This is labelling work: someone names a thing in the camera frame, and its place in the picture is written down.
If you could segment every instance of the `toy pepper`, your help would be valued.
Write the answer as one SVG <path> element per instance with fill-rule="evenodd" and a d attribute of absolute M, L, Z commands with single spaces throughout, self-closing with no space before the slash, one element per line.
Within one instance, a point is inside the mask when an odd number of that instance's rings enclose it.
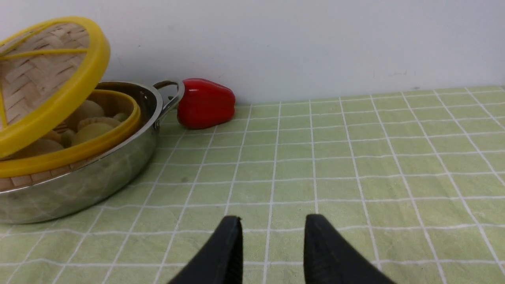
<path fill-rule="evenodd" d="M 212 81 L 183 80 L 185 92 L 177 108 L 177 120 L 188 129 L 204 129 L 230 121 L 235 114 L 232 90 Z"/>

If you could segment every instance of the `steamer basket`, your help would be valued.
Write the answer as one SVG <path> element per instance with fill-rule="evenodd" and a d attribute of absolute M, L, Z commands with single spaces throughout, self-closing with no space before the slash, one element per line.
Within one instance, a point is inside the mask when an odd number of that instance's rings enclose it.
<path fill-rule="evenodd" d="M 157 89 L 177 86 L 172 99 Z M 134 82 L 102 82 L 97 89 L 114 90 L 135 99 L 141 112 L 140 129 L 128 139 L 69 173 L 0 192 L 0 223 L 26 224 L 66 216 L 116 193 L 131 182 L 153 156 L 163 116 L 184 95 L 184 83 L 169 79 L 153 86 Z"/>
<path fill-rule="evenodd" d="M 0 43 L 0 159 L 46 135 L 99 83 L 110 56 L 100 28 L 59 18 Z"/>
<path fill-rule="evenodd" d="M 26 186 L 65 174 L 112 149 L 140 126 L 140 109 L 135 99 L 117 91 L 95 90 L 88 98 L 99 104 L 106 116 L 125 113 L 128 118 L 113 130 L 87 142 L 31 158 L 0 162 L 0 191 Z M 56 132 L 67 130 L 64 123 Z"/>

